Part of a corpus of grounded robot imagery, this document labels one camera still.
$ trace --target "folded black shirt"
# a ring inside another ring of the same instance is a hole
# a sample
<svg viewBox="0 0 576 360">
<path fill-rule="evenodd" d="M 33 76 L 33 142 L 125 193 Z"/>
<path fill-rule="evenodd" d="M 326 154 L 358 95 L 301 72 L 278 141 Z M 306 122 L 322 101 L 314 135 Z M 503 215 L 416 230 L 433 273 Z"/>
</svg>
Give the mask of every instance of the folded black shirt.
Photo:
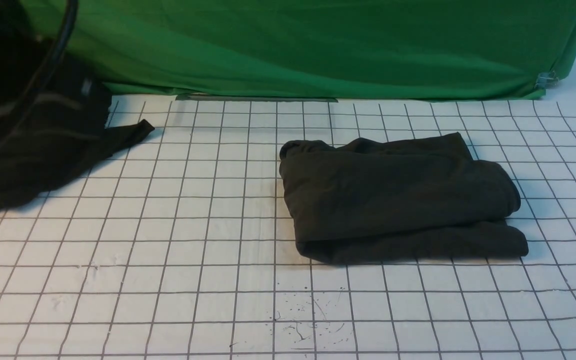
<svg viewBox="0 0 576 360">
<path fill-rule="evenodd" d="M 289 141 L 279 153 L 296 246 L 327 264 L 407 258 L 518 257 L 506 225 L 521 198 L 496 162 L 473 160 L 461 134 L 333 148 Z"/>
</svg>

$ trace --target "cable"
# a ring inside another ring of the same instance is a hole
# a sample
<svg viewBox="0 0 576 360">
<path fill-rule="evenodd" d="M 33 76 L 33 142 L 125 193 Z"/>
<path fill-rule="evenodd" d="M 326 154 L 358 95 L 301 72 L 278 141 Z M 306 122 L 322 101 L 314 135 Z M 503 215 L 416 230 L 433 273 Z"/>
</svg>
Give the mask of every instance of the cable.
<svg viewBox="0 0 576 360">
<path fill-rule="evenodd" d="M 0 150 L 26 121 L 41 91 L 46 88 L 57 70 L 73 34 L 78 9 L 79 0 L 66 0 L 66 10 L 55 41 L 9 113 L 10 119 L 17 120 L 5 121 L 0 125 Z"/>
</svg>

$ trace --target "crumpled black fabric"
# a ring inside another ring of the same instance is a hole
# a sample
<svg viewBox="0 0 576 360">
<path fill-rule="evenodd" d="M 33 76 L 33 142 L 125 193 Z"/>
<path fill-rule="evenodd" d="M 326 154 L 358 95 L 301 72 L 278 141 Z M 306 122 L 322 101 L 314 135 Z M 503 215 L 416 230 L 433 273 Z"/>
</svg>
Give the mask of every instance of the crumpled black fabric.
<svg viewBox="0 0 576 360">
<path fill-rule="evenodd" d="M 3 143 L 0 210 L 22 207 L 42 192 L 67 185 L 98 162 L 139 144 L 154 130 L 146 120 L 106 128 L 112 94 L 89 73 L 85 66 L 66 57 L 46 91 L 66 96 L 79 107 L 60 102 L 35 104 L 20 129 Z M 81 91 L 84 82 L 91 82 L 86 95 Z M 18 121 L 3 116 L 0 129 Z"/>
<path fill-rule="evenodd" d="M 279 153 L 298 252 L 325 264 L 519 257 L 507 216 L 521 198 L 496 162 L 473 160 L 461 134 L 333 148 L 289 141 Z"/>
</svg>

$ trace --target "black cloth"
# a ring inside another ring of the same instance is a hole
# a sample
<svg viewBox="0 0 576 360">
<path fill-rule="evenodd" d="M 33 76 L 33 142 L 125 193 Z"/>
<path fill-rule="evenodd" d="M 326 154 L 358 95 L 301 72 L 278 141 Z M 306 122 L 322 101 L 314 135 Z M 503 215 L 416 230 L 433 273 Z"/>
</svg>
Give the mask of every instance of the black cloth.
<svg viewBox="0 0 576 360">
<path fill-rule="evenodd" d="M 0 30 L 0 109 L 14 104 L 45 57 L 37 43 Z M 86 64 L 66 54 L 24 121 L 0 113 L 0 210 L 21 207 L 54 191 L 114 153 L 143 141 L 147 121 L 106 128 L 112 94 Z M 7 138 L 12 125 L 19 125 Z"/>
<path fill-rule="evenodd" d="M 333 148 L 289 141 L 279 153 L 296 246 L 326 264 L 450 256 L 518 257 L 506 225 L 521 198 L 496 162 L 473 160 L 461 134 Z"/>
</svg>

